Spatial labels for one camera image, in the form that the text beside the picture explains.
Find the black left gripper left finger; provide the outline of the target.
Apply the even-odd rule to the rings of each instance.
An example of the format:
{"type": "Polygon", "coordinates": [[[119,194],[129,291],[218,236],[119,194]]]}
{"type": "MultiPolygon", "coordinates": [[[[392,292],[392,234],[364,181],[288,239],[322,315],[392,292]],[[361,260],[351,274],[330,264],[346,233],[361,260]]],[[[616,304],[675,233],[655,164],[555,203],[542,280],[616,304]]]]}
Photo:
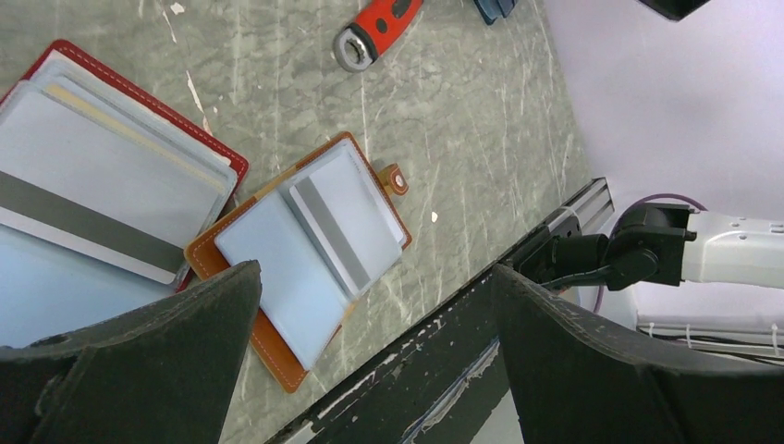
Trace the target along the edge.
{"type": "Polygon", "coordinates": [[[262,294],[246,261],[139,309],[1,350],[5,443],[216,443],[262,294]]]}

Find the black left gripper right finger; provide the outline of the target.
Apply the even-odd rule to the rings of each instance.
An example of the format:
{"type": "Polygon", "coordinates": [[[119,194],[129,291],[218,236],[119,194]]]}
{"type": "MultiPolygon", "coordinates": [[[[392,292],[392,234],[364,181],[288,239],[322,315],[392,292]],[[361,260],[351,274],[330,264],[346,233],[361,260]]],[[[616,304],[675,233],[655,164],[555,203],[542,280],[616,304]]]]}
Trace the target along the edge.
{"type": "Polygon", "coordinates": [[[491,272],[510,391],[527,443],[779,443],[783,370],[620,326],[513,269],[491,272]]]}

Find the brown leather card holder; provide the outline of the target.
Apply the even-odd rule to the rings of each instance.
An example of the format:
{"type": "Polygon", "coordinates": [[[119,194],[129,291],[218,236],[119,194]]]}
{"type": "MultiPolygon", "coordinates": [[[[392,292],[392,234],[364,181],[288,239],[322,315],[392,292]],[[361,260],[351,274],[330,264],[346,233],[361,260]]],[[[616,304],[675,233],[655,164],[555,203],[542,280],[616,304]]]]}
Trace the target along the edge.
{"type": "Polygon", "coordinates": [[[250,343],[284,391],[300,387],[355,302],[410,246],[392,202],[407,189],[397,165],[375,170],[343,131],[186,247],[201,279],[258,262],[250,343]]]}

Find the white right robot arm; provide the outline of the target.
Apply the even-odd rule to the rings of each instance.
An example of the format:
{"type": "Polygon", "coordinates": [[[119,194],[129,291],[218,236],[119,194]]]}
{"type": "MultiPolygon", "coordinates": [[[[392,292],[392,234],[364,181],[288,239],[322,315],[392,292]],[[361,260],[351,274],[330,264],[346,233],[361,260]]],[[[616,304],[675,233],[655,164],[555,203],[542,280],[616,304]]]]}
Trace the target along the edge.
{"type": "Polygon", "coordinates": [[[691,209],[639,203],[609,235],[547,231],[512,267],[549,290],[639,282],[783,287],[783,224],[691,209]]]}

